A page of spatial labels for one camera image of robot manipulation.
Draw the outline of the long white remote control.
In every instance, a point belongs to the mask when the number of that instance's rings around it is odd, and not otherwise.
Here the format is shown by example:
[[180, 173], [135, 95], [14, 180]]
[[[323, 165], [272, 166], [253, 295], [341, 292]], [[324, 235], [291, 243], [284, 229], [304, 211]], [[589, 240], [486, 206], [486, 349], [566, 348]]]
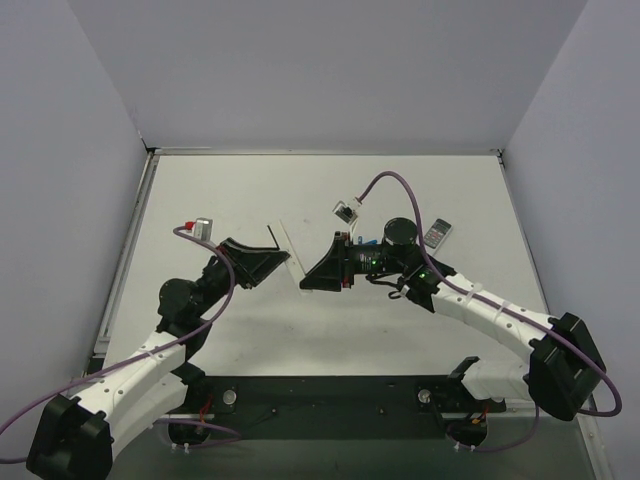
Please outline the long white remote control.
[[288, 254], [288, 258], [285, 260], [285, 266], [294, 283], [298, 285], [305, 278], [306, 271], [283, 222], [281, 220], [270, 222], [267, 224], [267, 228], [276, 246]]

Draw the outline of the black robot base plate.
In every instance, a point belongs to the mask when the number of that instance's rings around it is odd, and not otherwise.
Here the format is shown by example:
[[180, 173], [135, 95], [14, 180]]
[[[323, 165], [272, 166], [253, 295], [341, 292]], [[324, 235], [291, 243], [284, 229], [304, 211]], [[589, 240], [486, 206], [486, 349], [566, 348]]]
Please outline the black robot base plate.
[[476, 400], [458, 373], [436, 376], [211, 376], [186, 364], [151, 387], [109, 376], [73, 400], [82, 437], [123, 447], [154, 423], [202, 445], [246, 440], [422, 440], [456, 419], [481, 437], [502, 401]]

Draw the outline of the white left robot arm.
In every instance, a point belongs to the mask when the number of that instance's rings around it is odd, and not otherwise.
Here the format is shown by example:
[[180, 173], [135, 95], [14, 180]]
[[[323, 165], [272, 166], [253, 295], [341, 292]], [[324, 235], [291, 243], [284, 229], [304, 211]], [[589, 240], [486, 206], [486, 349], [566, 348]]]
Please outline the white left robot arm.
[[105, 479], [118, 455], [169, 411], [204, 402], [201, 371], [190, 358], [212, 323], [204, 319], [235, 289], [258, 286], [290, 255], [277, 247], [248, 247], [228, 238], [196, 280], [170, 279], [159, 291], [160, 322], [127, 359], [102, 370], [94, 383], [42, 412], [26, 460], [41, 479]]

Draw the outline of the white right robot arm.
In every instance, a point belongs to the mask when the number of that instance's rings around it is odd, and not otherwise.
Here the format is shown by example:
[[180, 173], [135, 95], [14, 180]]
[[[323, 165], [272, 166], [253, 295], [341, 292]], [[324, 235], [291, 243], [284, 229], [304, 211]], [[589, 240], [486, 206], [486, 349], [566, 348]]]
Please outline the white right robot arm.
[[514, 305], [473, 283], [453, 268], [425, 258], [415, 223], [387, 222], [377, 244], [357, 244], [337, 232], [329, 251], [303, 277], [303, 290], [339, 292], [356, 277], [369, 282], [394, 275], [398, 294], [435, 314], [458, 320], [517, 356], [502, 364], [477, 359], [461, 374], [476, 400], [531, 400], [564, 421], [581, 413], [606, 367], [579, 317], [559, 318]]

